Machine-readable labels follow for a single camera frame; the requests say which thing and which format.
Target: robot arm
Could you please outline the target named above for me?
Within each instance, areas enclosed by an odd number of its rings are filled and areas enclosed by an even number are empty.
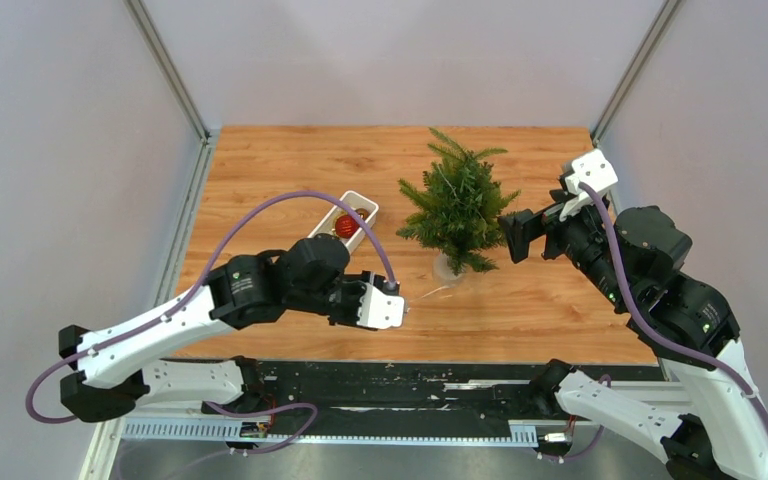
[[[514,263],[527,258],[529,243],[545,235],[542,257],[565,255],[613,304],[615,313],[622,314],[628,308],[605,227],[587,192],[578,186],[586,183],[604,197],[616,181],[610,163],[593,150],[565,166],[562,188],[550,192],[555,204],[537,213],[506,215],[499,224]],[[690,237],[657,207],[624,210],[614,228],[632,299],[645,322],[671,342],[724,362],[754,387],[728,302],[716,289],[680,271],[692,245]],[[768,479],[768,436],[735,381],[721,369],[665,348],[634,321],[627,326],[684,385],[699,417],[652,410],[624,399],[562,362],[550,363],[532,382],[534,398],[634,441],[664,461],[674,478]],[[537,388],[541,383],[542,390]]]
[[[154,402],[203,400],[221,405],[249,402],[262,387],[251,362],[159,360],[186,345],[256,323],[277,321],[286,310],[328,317],[368,330],[399,327],[405,300],[399,286],[370,272],[346,275],[349,253],[330,235],[298,241],[290,250],[240,255],[207,276],[186,307],[164,312],[183,294],[111,328],[88,331],[71,325],[60,331],[60,355],[89,354],[70,364],[60,382],[61,403],[79,419],[98,422]],[[161,323],[100,352],[94,345],[132,331],[155,318]]]

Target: red ornament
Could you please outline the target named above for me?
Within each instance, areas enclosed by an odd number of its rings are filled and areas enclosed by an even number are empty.
[[[344,213],[334,220],[334,233],[344,239],[352,238],[352,235],[358,231],[360,225],[349,214]]]

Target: wood grain surface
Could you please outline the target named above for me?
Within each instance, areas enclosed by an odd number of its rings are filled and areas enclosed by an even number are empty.
[[[557,188],[560,165],[591,148],[584,128],[444,128],[467,148],[504,147],[493,157],[505,192],[522,190],[511,210],[538,209]],[[331,327],[323,317],[287,312],[276,324],[255,325],[191,345],[179,355],[305,360],[397,360],[573,363],[654,362],[626,329],[625,316],[569,262],[531,258],[513,265],[507,249],[489,252],[500,269],[467,274],[450,289],[432,275],[436,252],[395,235],[415,209],[398,192],[399,177],[420,183],[433,154],[424,127],[229,127],[222,130],[198,209],[178,291],[195,281],[228,229],[259,203],[284,192],[318,190],[339,197],[356,190],[377,202],[374,231],[391,258],[410,312],[401,328],[370,332]],[[220,262],[241,253],[286,249],[328,212],[321,200],[275,205],[234,238]],[[349,272],[383,273],[369,240],[352,255]]]

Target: white plastic container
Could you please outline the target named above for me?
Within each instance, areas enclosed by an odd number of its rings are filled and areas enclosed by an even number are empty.
[[[372,200],[364,197],[363,195],[355,192],[354,190],[349,190],[346,193],[343,194],[342,197],[340,197],[340,200],[347,203],[352,209],[358,209],[363,208],[366,209],[369,212],[369,217],[366,219],[366,223],[371,227],[375,225],[375,219],[378,217],[378,204],[373,202]],[[327,233],[329,235],[332,234],[331,229],[334,227],[334,220],[337,219],[340,215],[342,215],[342,209],[334,206],[331,208],[331,210],[328,212],[328,215],[325,215],[325,217],[322,219],[322,221],[319,222],[319,225],[316,226],[316,228],[313,229],[312,232],[310,232],[309,237],[313,237],[314,235],[320,234],[320,233]],[[364,237],[366,237],[366,232],[363,231],[363,229],[359,228],[357,232],[355,232],[354,235],[352,235],[352,238],[345,239],[341,238],[340,241],[343,242],[343,245],[346,246],[346,248],[349,250],[349,254],[355,251],[358,245],[360,245],[360,242],[363,241]]]

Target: potted plant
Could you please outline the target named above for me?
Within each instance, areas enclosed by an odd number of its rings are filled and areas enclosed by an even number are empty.
[[[484,159],[507,150],[467,150],[442,132],[430,130],[441,143],[429,143],[428,148],[440,160],[422,172],[425,191],[399,179],[399,191],[419,211],[405,220],[396,235],[439,250],[435,274],[444,281],[456,280],[467,267],[476,272],[498,268],[479,252],[505,244],[496,218],[520,192],[502,195],[499,182],[491,176],[493,165]]]

